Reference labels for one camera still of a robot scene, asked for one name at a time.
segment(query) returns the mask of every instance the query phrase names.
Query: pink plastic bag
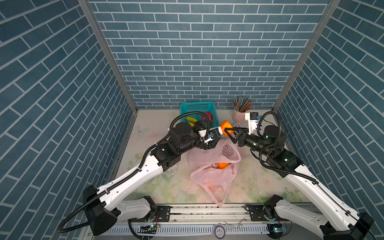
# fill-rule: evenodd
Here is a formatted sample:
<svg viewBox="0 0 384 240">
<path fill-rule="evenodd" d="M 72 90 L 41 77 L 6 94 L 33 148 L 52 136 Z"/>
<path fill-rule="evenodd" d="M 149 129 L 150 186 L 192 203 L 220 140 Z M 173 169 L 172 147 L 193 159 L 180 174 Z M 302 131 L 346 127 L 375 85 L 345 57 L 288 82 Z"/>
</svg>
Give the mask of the pink plastic bag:
<svg viewBox="0 0 384 240">
<path fill-rule="evenodd" d="M 230 139 L 220 140 L 214 149 L 194 148 L 189 153 L 190 179 L 202 186 L 218 206 L 222 206 L 240 167 L 241 156 Z M 224 169 L 213 168 L 218 162 L 231 163 Z"/>
</svg>

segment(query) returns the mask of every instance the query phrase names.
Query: teal plastic basket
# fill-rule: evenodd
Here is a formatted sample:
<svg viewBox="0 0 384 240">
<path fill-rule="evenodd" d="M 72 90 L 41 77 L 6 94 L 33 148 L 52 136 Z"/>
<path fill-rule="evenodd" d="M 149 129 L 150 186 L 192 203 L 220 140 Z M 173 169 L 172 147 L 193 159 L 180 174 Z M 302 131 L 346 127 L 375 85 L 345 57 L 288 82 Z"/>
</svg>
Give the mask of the teal plastic basket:
<svg viewBox="0 0 384 240">
<path fill-rule="evenodd" d="M 204 113 L 209 112 L 214 117 L 214 119 L 211 123 L 211 128 L 218 127 L 219 121 L 218 121 L 217 114 L 216 114 L 215 104 L 213 102 L 211 102 L 211 101 L 189 102 L 189 103 L 182 103 L 180 105 L 180 114 L 192 112 L 192 111 L 200 111 L 200 112 L 204 112 Z M 195 118 L 197 120 L 201 120 L 202 116 L 197 115 L 197 114 L 192 114 L 192 115 L 189 115 L 188 117 L 192 117 L 192 118 Z M 189 122 L 185 118 L 182 118 L 180 121 L 181 122 Z"/>
</svg>

